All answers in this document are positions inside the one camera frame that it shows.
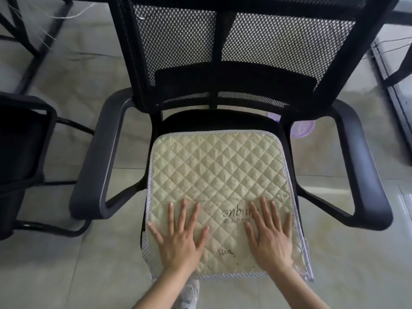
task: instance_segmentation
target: black leather chair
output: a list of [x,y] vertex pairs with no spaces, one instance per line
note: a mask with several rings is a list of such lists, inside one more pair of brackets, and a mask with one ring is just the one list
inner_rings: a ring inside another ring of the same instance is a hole
[[16,220],[27,188],[76,183],[44,181],[44,158],[56,123],[94,134],[83,125],[57,117],[54,108],[37,97],[0,92],[0,241],[9,238],[16,229],[75,237],[90,225],[88,220],[79,230],[71,231]]
[[[384,230],[393,220],[356,112],[340,90],[398,0],[110,0],[131,88],[106,100],[70,199],[75,219],[107,219],[140,182],[106,201],[125,111],[150,115],[153,142],[189,130],[259,129],[281,140],[294,193],[344,225]],[[162,110],[191,105],[163,121]],[[217,109],[234,105],[264,116]],[[293,122],[332,117],[355,204],[353,215],[295,180]]]

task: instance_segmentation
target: hand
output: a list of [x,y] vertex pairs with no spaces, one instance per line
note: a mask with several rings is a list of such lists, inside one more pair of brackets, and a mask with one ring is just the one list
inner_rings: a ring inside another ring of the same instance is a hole
[[189,277],[199,265],[199,260],[203,253],[204,245],[206,244],[209,227],[202,230],[200,238],[195,243],[193,240],[193,231],[197,222],[199,204],[196,204],[189,223],[185,227],[186,206],[187,202],[183,199],[179,221],[177,226],[175,226],[173,204],[169,204],[168,234],[166,236],[163,236],[157,231],[151,223],[147,223],[147,226],[159,245],[163,270],[182,271]]
[[257,264],[267,273],[279,273],[292,268],[292,215],[288,213],[286,220],[281,224],[275,203],[270,201],[272,216],[266,205],[264,197],[260,198],[263,218],[256,206],[249,202],[250,211],[255,220],[258,239],[256,240],[253,228],[245,222],[250,250]]

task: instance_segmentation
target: shoe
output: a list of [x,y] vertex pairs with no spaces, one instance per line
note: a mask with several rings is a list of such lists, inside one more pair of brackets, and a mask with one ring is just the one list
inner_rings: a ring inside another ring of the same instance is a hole
[[196,309],[199,298],[199,280],[188,280],[180,292],[181,309]]

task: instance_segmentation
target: office chair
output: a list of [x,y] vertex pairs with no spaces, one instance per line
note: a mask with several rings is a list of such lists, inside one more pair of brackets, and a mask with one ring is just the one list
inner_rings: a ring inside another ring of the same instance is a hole
[[[398,0],[110,0],[131,88],[101,111],[70,199],[75,219],[110,218],[141,181],[106,201],[125,111],[150,115],[152,138],[182,131],[265,130],[285,149],[293,193],[349,227],[388,228],[393,215],[356,112],[337,96]],[[162,119],[162,111],[193,109]],[[217,109],[242,106],[281,115]],[[293,122],[336,124],[355,205],[351,215],[295,179]]]
[[88,220],[79,230],[72,231],[16,220],[26,189],[76,184],[44,181],[44,158],[56,123],[94,134],[81,124],[58,117],[53,107],[37,97],[0,92],[0,241],[9,238],[13,230],[76,237],[90,226]]

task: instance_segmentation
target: person's left hand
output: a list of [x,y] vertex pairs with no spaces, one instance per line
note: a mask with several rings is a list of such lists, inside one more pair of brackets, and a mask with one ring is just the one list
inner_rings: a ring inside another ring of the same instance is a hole
[[185,226],[186,206],[187,202],[183,199],[179,220],[175,226],[173,204],[169,203],[168,234],[166,236],[162,235],[153,224],[147,223],[147,226],[159,245],[164,271],[182,271],[189,277],[199,264],[209,227],[202,230],[200,238],[195,242],[193,231],[199,213],[199,204],[196,204],[193,209],[187,226]]

